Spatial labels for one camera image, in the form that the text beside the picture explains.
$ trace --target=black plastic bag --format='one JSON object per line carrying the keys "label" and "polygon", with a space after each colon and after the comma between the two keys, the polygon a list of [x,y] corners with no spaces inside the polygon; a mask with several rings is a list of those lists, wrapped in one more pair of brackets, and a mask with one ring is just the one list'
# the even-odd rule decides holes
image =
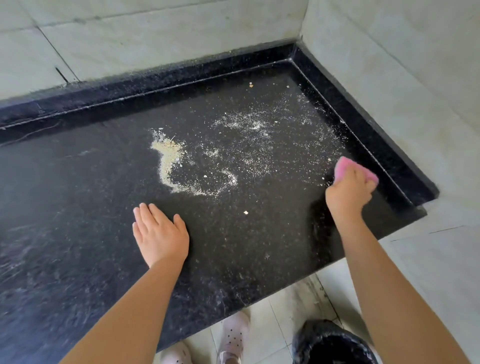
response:
{"label": "black plastic bag", "polygon": [[309,320],[293,339],[294,364],[378,364],[368,344],[330,320]]}

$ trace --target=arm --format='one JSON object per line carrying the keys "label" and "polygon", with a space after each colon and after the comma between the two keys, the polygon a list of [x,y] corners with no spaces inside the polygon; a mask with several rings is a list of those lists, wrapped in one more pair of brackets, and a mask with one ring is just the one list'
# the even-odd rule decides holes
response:
{"label": "arm", "polygon": [[455,339],[390,260],[361,217],[375,189],[356,167],[326,192],[362,315],[388,364],[469,363]]}
{"label": "arm", "polygon": [[152,364],[168,302],[188,254],[185,223],[153,204],[133,210],[133,234],[150,269],[60,362]]}

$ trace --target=hand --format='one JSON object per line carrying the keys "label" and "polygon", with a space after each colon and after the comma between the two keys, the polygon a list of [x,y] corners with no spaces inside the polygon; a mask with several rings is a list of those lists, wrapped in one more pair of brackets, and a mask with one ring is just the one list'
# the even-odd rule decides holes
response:
{"label": "hand", "polygon": [[133,236],[149,267],[161,259],[178,260],[183,265],[188,255],[189,236],[180,215],[173,223],[154,204],[133,209]]}
{"label": "hand", "polygon": [[375,182],[366,180],[357,166],[348,166],[343,178],[327,188],[325,197],[334,220],[361,218],[362,208],[371,200]]}

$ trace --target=black granite countertop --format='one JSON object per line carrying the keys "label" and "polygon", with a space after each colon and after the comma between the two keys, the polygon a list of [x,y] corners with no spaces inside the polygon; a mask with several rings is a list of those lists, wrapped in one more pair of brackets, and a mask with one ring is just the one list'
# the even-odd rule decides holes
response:
{"label": "black granite countertop", "polygon": [[179,213],[191,236],[159,349],[343,257],[323,198],[340,156],[379,174],[365,209],[376,236],[421,216],[288,62],[1,140],[5,363],[56,363],[144,274],[131,231],[140,202]]}

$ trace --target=shoe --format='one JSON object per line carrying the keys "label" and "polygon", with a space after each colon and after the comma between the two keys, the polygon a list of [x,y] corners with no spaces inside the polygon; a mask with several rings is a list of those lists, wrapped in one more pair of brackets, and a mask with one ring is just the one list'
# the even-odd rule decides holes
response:
{"label": "shoe", "polygon": [[192,357],[183,341],[173,344],[162,351],[160,364],[192,364]]}
{"label": "shoe", "polygon": [[225,364],[228,359],[234,358],[239,364],[243,345],[247,341],[250,320],[242,311],[227,317],[223,321],[223,336],[218,351],[217,364]]}

